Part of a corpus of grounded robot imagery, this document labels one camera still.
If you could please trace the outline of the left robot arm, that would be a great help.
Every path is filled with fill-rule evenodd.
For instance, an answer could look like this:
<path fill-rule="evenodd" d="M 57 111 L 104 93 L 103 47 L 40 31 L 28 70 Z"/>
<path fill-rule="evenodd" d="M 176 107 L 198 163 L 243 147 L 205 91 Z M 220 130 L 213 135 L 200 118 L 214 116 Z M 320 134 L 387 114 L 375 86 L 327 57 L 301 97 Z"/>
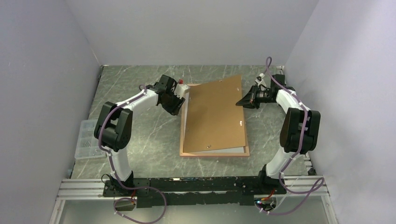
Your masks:
<path fill-rule="evenodd" d="M 141 84 L 139 90 L 136 95 L 118 103 L 105 102 L 94 129 L 99 149 L 107 155 L 110 177 L 117 181 L 115 190 L 122 196 L 130 195 L 134 189 L 134 174 L 126 151 L 134 119 L 159 105 L 170 115 L 178 115 L 190 87 L 182 80 L 162 75 L 154 84 Z"/>

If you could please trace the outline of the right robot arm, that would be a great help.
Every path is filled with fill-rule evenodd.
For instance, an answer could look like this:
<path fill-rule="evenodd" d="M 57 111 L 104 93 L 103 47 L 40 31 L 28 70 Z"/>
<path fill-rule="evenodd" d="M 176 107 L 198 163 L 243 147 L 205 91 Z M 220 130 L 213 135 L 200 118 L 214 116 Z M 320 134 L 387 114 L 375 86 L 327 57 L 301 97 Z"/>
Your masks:
<path fill-rule="evenodd" d="M 320 112 L 309 109 L 294 88 L 286 85 L 284 75 L 271 75 L 270 80 L 270 86 L 266 86 L 264 73 L 259 74 L 248 93 L 236 103 L 249 109 L 258 109 L 264 103 L 277 103 L 285 112 L 280 148 L 259 172 L 257 188 L 264 194 L 281 184 L 284 171 L 296 158 L 315 149 L 321 119 Z"/>

